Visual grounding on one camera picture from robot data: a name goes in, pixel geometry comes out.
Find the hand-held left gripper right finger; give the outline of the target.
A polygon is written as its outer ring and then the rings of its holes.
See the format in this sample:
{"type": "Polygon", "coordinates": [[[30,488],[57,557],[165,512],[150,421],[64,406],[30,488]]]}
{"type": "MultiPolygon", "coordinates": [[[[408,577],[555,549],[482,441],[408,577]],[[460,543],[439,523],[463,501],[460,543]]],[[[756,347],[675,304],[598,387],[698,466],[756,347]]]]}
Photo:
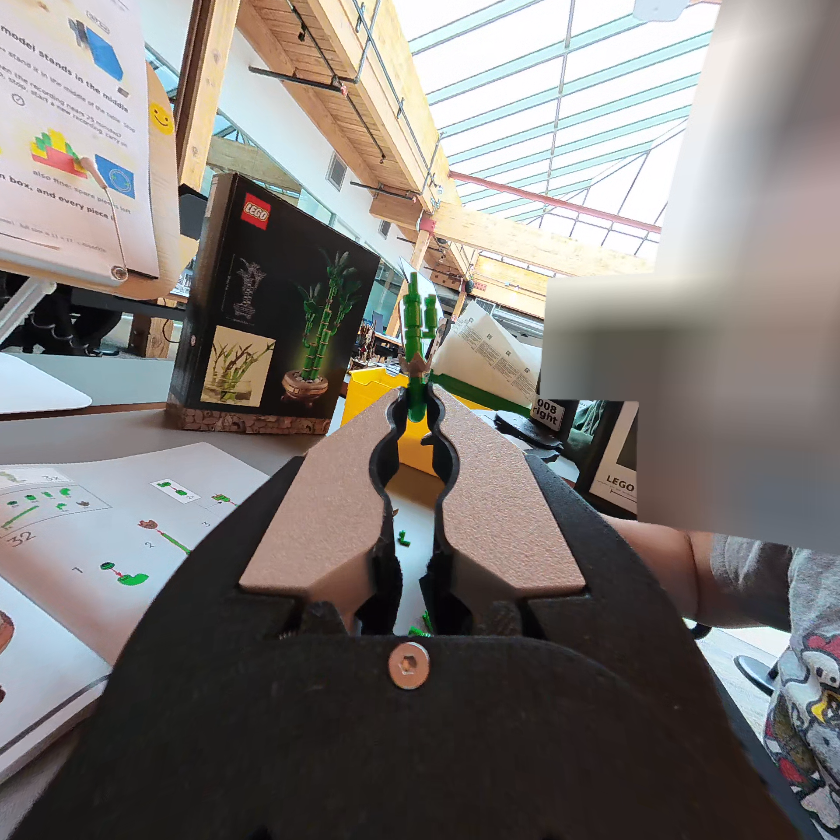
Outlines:
{"type": "Polygon", "coordinates": [[[434,552],[421,579],[436,634],[468,635],[495,602],[581,595],[585,578],[524,453],[436,385],[426,391],[434,552]]]}

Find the green plastic bin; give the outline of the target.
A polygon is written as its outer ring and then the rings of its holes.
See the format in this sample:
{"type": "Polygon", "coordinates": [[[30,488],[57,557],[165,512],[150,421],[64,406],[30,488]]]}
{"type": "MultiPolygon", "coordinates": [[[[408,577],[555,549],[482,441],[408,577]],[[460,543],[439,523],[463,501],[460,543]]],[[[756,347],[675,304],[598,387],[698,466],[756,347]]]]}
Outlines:
{"type": "Polygon", "coordinates": [[[433,372],[429,375],[429,381],[440,385],[452,396],[457,397],[466,405],[468,404],[474,408],[480,407],[486,410],[506,411],[519,414],[523,417],[530,416],[530,405],[519,405],[508,399],[459,381],[451,375],[436,374],[433,372]]]}

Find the yellow plastic bin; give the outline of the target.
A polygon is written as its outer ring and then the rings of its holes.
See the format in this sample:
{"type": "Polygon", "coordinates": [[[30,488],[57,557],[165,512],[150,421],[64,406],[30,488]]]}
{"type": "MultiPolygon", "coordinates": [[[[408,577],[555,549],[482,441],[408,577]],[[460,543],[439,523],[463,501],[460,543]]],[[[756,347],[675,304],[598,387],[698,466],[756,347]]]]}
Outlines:
{"type": "MultiPolygon", "coordinates": [[[[427,421],[391,421],[387,416],[390,409],[397,409],[405,383],[405,376],[390,376],[382,368],[352,373],[343,410],[343,424],[348,424],[349,429],[337,431],[332,436],[337,442],[327,447],[331,455],[338,454],[339,446],[353,451],[352,455],[339,456],[341,466],[354,464],[356,470],[371,468],[372,478],[381,469],[379,488],[395,474],[397,460],[430,475],[435,472],[433,446],[421,444],[422,437],[429,433],[427,421]]],[[[498,441],[499,433],[468,405],[459,404],[459,399],[440,385],[434,385],[434,392],[443,401],[447,413],[441,417],[442,434],[459,454],[477,455],[498,441]]]]}

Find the wooden document board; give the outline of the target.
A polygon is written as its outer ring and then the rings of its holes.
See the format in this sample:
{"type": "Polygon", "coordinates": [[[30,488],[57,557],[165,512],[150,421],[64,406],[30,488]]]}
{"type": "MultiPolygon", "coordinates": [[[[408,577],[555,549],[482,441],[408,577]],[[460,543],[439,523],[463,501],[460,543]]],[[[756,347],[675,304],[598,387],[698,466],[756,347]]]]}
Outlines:
{"type": "Polygon", "coordinates": [[[2,48],[2,271],[127,299],[168,294],[186,262],[172,108],[142,54],[95,82],[2,48]]]}

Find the black lego set box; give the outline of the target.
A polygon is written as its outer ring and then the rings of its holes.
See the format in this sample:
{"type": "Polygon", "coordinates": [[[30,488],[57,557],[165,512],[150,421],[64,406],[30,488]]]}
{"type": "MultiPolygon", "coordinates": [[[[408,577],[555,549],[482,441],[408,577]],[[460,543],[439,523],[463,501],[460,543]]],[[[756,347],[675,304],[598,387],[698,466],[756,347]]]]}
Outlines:
{"type": "Polygon", "coordinates": [[[167,400],[171,423],[326,434],[380,264],[242,175],[215,175],[167,400]]]}

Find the white stand base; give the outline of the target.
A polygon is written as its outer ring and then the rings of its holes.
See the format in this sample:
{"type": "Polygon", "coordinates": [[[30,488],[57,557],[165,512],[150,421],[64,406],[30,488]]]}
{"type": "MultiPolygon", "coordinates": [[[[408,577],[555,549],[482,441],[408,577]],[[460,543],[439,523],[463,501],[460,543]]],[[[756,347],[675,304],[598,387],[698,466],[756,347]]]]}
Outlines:
{"type": "Polygon", "coordinates": [[[1,353],[1,414],[52,413],[90,406],[89,395],[20,356],[1,353]]]}

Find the green lego bamboo stem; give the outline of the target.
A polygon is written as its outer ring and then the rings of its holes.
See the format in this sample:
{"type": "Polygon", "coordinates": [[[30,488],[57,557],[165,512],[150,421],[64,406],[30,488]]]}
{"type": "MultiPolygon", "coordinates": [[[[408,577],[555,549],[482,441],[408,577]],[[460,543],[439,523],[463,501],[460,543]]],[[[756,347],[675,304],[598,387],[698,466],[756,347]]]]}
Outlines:
{"type": "Polygon", "coordinates": [[[404,348],[401,365],[408,376],[408,419],[420,423],[426,413],[426,386],[441,315],[429,280],[410,269],[406,281],[407,291],[400,309],[404,348]]]}

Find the lego instruction booklet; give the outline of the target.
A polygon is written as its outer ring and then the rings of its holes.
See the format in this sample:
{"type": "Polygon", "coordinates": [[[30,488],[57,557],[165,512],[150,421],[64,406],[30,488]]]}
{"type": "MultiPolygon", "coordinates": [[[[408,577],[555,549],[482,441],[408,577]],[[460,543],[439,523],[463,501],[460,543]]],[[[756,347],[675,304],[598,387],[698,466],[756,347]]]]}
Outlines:
{"type": "Polygon", "coordinates": [[[2,465],[2,781],[91,713],[148,605],[266,481],[210,444],[2,465]]]}

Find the black framed marker sign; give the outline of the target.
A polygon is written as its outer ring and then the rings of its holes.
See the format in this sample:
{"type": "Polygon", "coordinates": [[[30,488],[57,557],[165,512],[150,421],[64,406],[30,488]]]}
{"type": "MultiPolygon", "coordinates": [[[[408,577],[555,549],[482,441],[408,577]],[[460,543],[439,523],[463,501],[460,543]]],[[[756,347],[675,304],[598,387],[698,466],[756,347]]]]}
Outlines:
{"type": "Polygon", "coordinates": [[[602,405],[574,488],[599,512],[636,520],[638,402],[602,405]]]}

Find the printed instruction sheet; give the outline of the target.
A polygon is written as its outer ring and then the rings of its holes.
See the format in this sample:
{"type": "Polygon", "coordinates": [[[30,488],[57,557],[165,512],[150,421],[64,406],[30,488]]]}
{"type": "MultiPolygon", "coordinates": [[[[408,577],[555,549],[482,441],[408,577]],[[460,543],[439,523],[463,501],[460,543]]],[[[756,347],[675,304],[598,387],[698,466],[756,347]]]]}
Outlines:
{"type": "Polygon", "coordinates": [[[159,276],[136,2],[1,2],[2,260],[159,276]]]}

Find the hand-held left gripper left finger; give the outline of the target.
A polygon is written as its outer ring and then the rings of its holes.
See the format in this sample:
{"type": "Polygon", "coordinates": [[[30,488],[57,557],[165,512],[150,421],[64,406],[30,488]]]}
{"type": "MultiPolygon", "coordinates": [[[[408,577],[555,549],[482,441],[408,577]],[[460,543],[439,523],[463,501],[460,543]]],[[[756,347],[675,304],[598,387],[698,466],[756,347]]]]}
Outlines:
{"type": "Polygon", "coordinates": [[[248,592],[330,602],[346,626],[391,634],[403,589],[392,503],[403,388],[312,447],[239,583],[248,592]]]}

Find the person's right forearm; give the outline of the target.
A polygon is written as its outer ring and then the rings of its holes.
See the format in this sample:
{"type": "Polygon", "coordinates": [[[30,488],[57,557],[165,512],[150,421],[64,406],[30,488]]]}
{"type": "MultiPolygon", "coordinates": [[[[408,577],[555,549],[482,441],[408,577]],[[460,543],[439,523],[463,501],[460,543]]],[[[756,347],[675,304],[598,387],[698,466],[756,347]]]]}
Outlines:
{"type": "Polygon", "coordinates": [[[711,571],[713,536],[657,524],[602,518],[631,546],[684,618],[711,627],[741,625],[711,571]]]}

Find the green lego pieces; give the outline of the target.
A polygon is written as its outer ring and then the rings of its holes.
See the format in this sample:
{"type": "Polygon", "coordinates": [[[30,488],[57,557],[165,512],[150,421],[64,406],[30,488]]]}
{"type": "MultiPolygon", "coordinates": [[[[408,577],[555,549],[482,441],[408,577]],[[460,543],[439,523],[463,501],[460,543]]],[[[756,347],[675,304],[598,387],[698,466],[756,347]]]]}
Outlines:
{"type": "Polygon", "coordinates": [[[402,571],[402,595],[394,632],[400,636],[431,636],[431,619],[421,586],[432,555],[431,539],[421,538],[405,530],[398,531],[396,537],[396,558],[402,571]]]}

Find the person in grey shirt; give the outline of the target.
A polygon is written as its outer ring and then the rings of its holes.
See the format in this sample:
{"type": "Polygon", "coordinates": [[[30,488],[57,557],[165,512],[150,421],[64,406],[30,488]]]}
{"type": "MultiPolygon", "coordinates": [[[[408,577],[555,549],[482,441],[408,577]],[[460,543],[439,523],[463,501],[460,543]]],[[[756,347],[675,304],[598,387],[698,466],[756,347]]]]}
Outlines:
{"type": "Polygon", "coordinates": [[[710,567],[737,611],[790,633],[764,746],[824,838],[839,837],[839,558],[718,534],[710,567]]]}

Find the white paper bag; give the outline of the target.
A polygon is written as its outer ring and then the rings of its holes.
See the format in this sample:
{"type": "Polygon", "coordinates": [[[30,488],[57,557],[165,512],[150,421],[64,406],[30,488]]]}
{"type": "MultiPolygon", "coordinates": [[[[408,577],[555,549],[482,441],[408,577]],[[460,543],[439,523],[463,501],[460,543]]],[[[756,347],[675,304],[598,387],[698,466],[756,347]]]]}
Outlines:
{"type": "Polygon", "coordinates": [[[436,351],[432,372],[530,408],[542,350],[522,343],[472,301],[436,351]]]}

